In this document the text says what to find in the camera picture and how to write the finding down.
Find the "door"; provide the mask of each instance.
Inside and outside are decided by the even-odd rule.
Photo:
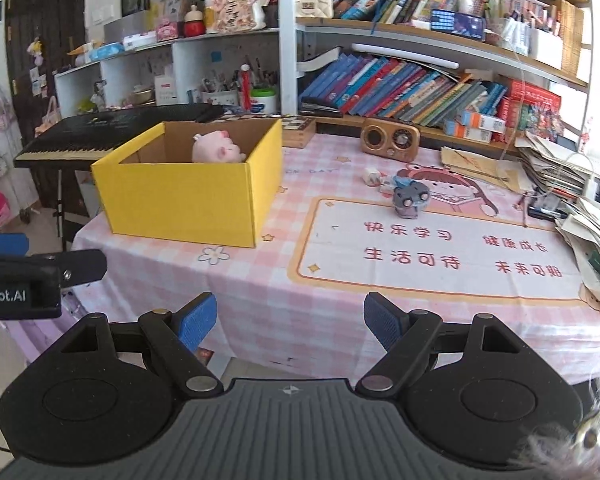
[[[13,107],[26,145],[34,139],[35,127],[46,114],[49,98],[56,94],[54,71],[71,63],[66,53],[85,42],[84,0],[5,0],[4,25],[7,64],[11,81]],[[34,95],[30,70],[35,69],[34,57],[27,53],[37,38],[42,42],[43,63],[39,75],[46,75],[46,92]],[[58,172],[35,169],[31,171],[43,206],[56,203]],[[77,181],[66,178],[63,189],[65,209],[82,214],[84,204]]]

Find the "yellow box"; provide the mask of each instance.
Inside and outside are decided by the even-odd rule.
[[[247,159],[191,162],[195,134],[227,130]],[[91,167],[116,234],[255,247],[282,180],[282,122],[161,123]]]

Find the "metal screw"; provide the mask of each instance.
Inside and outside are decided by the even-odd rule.
[[[210,392],[216,386],[218,386],[218,381],[216,381],[213,377],[198,375],[187,380],[186,384],[187,388],[192,392],[204,393]]]
[[[362,379],[362,385],[370,392],[385,392],[394,387],[394,382],[384,375],[369,375]]]

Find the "pink checkered tablecloth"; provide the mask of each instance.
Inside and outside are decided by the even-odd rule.
[[[106,216],[99,215],[78,233],[74,249],[102,249],[109,270],[101,282],[77,287],[76,296],[88,312],[132,321],[152,308],[177,310],[209,290],[218,298],[219,312],[205,348],[306,376],[357,380],[384,354],[363,322],[366,289],[323,286],[319,280],[308,285],[291,279],[289,269],[316,197],[390,202],[362,182],[362,170],[371,166],[394,174],[404,165],[362,153],[359,142],[316,135],[304,150],[284,148],[283,183],[254,250],[114,235]],[[415,163],[439,168],[440,152],[421,149]],[[520,225],[517,195],[484,182],[477,187],[469,208],[497,212],[499,221]],[[479,286],[481,277],[473,279]],[[523,298],[476,303],[448,294],[383,293],[404,310],[427,308],[449,322],[470,322],[478,312],[491,312],[573,383],[599,369],[600,312],[585,303]]]

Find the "pink plush toy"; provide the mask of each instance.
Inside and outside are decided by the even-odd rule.
[[[247,158],[240,153],[240,147],[231,140],[229,132],[216,130],[193,138],[193,162],[244,162]]]

